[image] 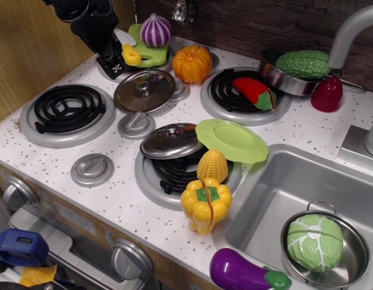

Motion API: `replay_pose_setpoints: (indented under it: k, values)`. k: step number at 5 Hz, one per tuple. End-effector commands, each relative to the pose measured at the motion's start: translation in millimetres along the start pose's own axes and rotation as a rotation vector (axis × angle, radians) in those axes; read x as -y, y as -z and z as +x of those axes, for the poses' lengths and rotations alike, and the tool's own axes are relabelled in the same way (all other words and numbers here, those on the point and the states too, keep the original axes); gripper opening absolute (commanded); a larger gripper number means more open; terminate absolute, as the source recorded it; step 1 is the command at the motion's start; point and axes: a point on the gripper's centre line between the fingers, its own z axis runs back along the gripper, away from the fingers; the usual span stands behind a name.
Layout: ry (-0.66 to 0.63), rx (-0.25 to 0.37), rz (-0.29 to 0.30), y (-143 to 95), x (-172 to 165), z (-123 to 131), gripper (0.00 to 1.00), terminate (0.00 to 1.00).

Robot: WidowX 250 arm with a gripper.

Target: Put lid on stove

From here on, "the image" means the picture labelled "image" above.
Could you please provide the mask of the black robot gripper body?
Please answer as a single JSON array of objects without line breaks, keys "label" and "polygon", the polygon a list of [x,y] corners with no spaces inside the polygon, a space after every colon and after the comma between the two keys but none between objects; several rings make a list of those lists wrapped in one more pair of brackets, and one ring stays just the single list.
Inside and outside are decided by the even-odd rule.
[{"label": "black robot gripper body", "polygon": [[70,24],[71,31],[103,60],[114,62],[121,56],[121,45],[114,37],[119,20],[111,1],[45,1],[56,16]]}]

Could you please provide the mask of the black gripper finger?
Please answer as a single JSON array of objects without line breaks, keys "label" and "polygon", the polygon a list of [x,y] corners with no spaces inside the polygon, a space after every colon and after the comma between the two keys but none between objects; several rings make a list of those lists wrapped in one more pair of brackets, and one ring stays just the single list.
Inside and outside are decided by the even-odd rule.
[{"label": "black gripper finger", "polygon": [[99,56],[96,58],[96,61],[100,66],[100,70],[103,71],[111,80],[115,80],[128,70],[127,64],[122,56],[121,48],[116,48],[113,51],[111,60],[105,60],[102,56]]}]

